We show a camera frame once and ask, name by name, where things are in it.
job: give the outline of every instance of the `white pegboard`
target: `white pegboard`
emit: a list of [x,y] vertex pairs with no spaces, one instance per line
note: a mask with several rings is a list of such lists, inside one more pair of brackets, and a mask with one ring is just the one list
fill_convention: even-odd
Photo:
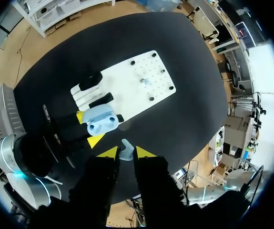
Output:
[[110,92],[114,100],[108,104],[127,121],[176,92],[171,76],[155,50],[127,59],[101,73],[103,79],[97,86],[86,91],[81,91],[79,85],[71,89],[80,111],[89,109],[90,103]]

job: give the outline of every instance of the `light blue object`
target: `light blue object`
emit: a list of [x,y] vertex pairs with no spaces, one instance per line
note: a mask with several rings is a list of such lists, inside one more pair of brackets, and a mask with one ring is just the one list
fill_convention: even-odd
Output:
[[248,151],[246,150],[246,151],[245,151],[245,154],[244,154],[244,156],[243,156],[243,159],[247,159],[247,157],[248,157]]
[[149,81],[148,79],[141,79],[140,82],[145,85],[151,85],[151,81]]
[[146,7],[154,12],[172,12],[179,4],[180,0],[148,0]]
[[105,134],[116,129],[119,120],[112,107],[102,104],[86,110],[82,122],[87,123],[87,131],[91,136]]
[[136,0],[137,3],[146,6],[147,5],[147,0]]
[[122,139],[122,143],[123,143],[123,145],[125,145],[125,150],[122,150],[120,152],[120,155],[119,155],[120,156],[120,160],[123,160],[123,161],[132,161],[133,160],[134,147],[126,139]]

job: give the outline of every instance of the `black cable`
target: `black cable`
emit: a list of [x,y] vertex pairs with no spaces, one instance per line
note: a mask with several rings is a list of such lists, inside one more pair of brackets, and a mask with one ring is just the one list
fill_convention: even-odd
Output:
[[30,31],[31,31],[31,26],[27,28],[27,32],[28,32],[28,33],[27,33],[27,35],[25,36],[25,38],[24,38],[24,40],[23,40],[23,42],[22,42],[20,48],[17,50],[17,54],[18,54],[18,53],[20,54],[20,63],[19,63],[19,66],[18,66],[18,72],[17,72],[17,77],[16,77],[16,81],[15,81],[14,87],[16,86],[16,83],[17,83],[17,80],[18,80],[18,75],[19,75],[19,71],[20,71],[20,65],[21,65],[21,62],[22,62],[21,49],[22,49],[23,44],[24,44],[24,42],[26,41],[26,39],[27,39],[27,37],[28,37]]
[[129,221],[129,224],[130,224],[131,228],[132,228],[132,223],[133,223],[133,219],[132,218],[129,218],[128,216],[125,217],[125,219],[127,219]]
[[[196,161],[196,160],[191,160],[191,161],[194,161],[194,162],[197,162],[197,166],[196,166],[196,174],[198,174],[198,166],[199,166],[199,162]],[[190,164],[191,164],[191,161],[189,161],[189,165],[188,165],[188,170],[186,171],[186,174],[185,174],[185,178],[184,178],[184,186],[186,186],[186,178],[188,176],[188,171],[190,169]],[[188,200],[188,188],[189,186],[186,186],[186,190],[185,190],[185,198],[186,198],[186,205],[188,206],[189,205],[189,200]]]
[[250,186],[251,183],[254,181],[254,179],[256,178],[256,176],[261,172],[263,171],[264,169],[264,166],[261,166],[255,173],[254,175],[251,177],[251,179],[248,181],[248,183],[246,184],[247,186]]
[[260,182],[261,182],[262,176],[263,176],[263,170],[261,170],[260,177],[259,177],[259,181],[257,182],[256,188],[255,188],[254,193],[253,193],[253,196],[252,196],[252,199],[251,199],[251,201],[250,201],[250,206],[252,205],[252,202],[253,202],[253,199],[254,199],[254,197],[255,197],[255,194],[256,194],[257,188],[258,188],[258,187],[259,187],[259,185],[260,185]]
[[261,182],[261,180],[262,180],[263,170],[264,170],[264,166],[261,166],[261,167],[253,174],[253,176],[252,176],[251,179],[248,181],[248,183],[247,183],[247,184],[243,184],[243,186],[242,186],[242,188],[241,188],[241,190],[240,190],[240,192],[243,193],[243,194],[246,196],[246,194],[247,194],[247,193],[249,192],[249,190],[250,190],[250,185],[251,185],[251,183],[254,181],[254,179],[257,177],[257,175],[260,173],[259,181],[257,182],[256,188],[255,188],[255,190],[254,190],[252,199],[251,199],[250,204],[249,204],[250,206],[252,205],[252,202],[253,202],[253,200],[254,200],[256,191],[257,191],[257,189],[258,189],[258,187],[259,187],[259,185],[260,185],[260,182]]
[[184,196],[185,196],[185,200],[186,200],[186,206],[189,206],[189,200],[188,200],[188,186],[186,186],[186,178],[188,176],[188,171],[189,171],[189,168],[190,168],[190,164],[191,164],[191,161],[189,161],[189,164],[188,164],[188,169],[185,173],[185,178],[184,178],[184,186],[186,187],[185,191],[183,191],[184,193]]

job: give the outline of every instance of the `black table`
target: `black table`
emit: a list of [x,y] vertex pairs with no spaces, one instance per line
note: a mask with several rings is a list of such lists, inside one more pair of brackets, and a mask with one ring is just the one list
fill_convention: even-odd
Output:
[[[151,50],[161,57],[176,93],[107,133],[93,150],[75,152],[71,158],[76,169],[60,162],[54,176],[64,182],[64,200],[68,200],[68,190],[82,174],[85,160],[122,146],[123,138],[164,156],[172,174],[196,156],[223,124],[227,116],[225,90],[201,35],[181,13],[151,12],[87,28],[43,56],[14,90],[26,131],[35,131],[45,122],[43,104],[52,117],[76,112],[70,89],[86,76]],[[65,135],[70,139],[85,131],[79,126]],[[149,176],[155,182],[156,175]],[[137,194],[133,162],[122,161],[113,202]]]

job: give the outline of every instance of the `white shelf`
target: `white shelf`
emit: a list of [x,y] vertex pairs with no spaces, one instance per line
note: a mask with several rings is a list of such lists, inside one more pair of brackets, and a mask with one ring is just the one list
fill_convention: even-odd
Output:
[[33,7],[33,9],[29,9],[29,13],[27,13],[24,9],[24,7],[18,3],[18,0],[14,0],[12,2],[12,5],[17,9],[17,11],[25,18],[25,20],[30,23],[30,25],[43,37],[46,37],[46,34],[45,34],[45,31],[50,28],[51,26],[55,25],[56,23],[60,22],[61,20],[69,17],[70,15],[74,14],[74,13],[77,13],[83,9],[86,9],[88,7],[91,7],[91,6],[95,6],[95,5],[98,5],[98,4],[102,4],[102,3],[105,3],[105,2],[112,2],[112,6],[115,5],[115,0],[86,0],[86,1],[83,1],[81,2],[80,6],[78,8],[76,8],[75,10],[72,10],[71,12],[69,13],[65,13],[61,8],[57,7],[56,10],[59,14],[59,17],[52,21],[51,23],[49,24],[46,24],[46,25],[39,25],[39,22],[35,21],[34,19],[34,14],[36,12],[38,12],[41,8],[45,7],[47,4],[51,3],[52,1],[56,1],[56,0],[45,0],[44,2],[42,2],[41,4],[39,4],[38,6],[36,7]]
[[86,9],[88,7],[91,7],[91,6],[95,6],[95,5],[98,5],[98,4],[101,4],[101,3],[105,3],[105,2],[109,2],[109,1],[112,1],[112,0],[86,0],[84,2],[81,2],[81,5],[79,8],[69,12],[69,13],[64,13],[61,9],[57,9],[58,10],[58,13],[60,14],[59,18],[54,20],[53,22],[51,22],[50,24],[48,25],[41,25],[41,29],[43,31],[46,31],[48,28],[50,28],[51,26],[55,25],[56,23],[58,23],[59,21],[69,17],[70,15],[74,14],[74,13],[77,13],[83,9]]
[[45,0],[44,2],[42,2],[41,4],[39,4],[38,6],[36,6],[35,8],[33,8],[33,9],[30,8],[29,16],[33,16],[37,11],[39,11],[41,8],[43,8],[44,6],[48,5],[52,1],[54,1],[54,0]]

